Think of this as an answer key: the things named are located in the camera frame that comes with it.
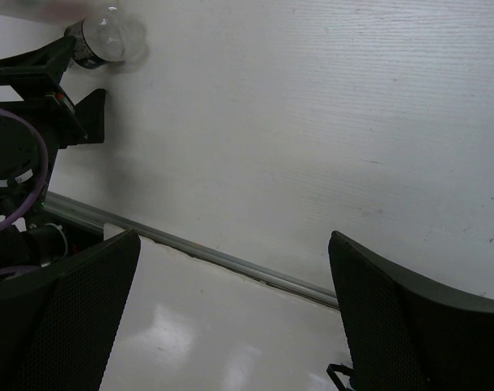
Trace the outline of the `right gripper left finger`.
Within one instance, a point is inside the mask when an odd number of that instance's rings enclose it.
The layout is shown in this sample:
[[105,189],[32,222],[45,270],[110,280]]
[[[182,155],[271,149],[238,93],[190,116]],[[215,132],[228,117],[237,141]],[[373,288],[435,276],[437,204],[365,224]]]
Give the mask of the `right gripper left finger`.
[[133,230],[0,282],[0,390],[97,390],[138,265]]

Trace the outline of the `black label plastic bottle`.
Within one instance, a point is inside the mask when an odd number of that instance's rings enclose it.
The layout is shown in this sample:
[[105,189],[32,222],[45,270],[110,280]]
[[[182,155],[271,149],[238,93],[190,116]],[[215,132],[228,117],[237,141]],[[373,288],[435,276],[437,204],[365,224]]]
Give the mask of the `black label plastic bottle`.
[[140,55],[146,46],[146,27],[120,2],[104,3],[64,30],[76,43],[72,62],[85,69],[117,64]]

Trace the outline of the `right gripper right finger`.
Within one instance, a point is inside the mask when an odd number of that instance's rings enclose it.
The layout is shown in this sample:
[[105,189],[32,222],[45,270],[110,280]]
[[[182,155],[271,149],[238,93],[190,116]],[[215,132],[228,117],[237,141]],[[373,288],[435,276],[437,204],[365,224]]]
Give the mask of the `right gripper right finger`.
[[330,269],[355,390],[494,390],[494,300],[335,231]]

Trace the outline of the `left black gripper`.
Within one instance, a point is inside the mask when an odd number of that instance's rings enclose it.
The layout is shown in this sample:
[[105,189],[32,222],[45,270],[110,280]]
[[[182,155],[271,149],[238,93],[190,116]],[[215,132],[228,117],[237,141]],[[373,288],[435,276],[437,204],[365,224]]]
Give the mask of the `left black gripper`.
[[35,51],[0,59],[0,187],[46,187],[60,149],[105,140],[107,91],[74,104],[60,82],[77,40],[61,37]]

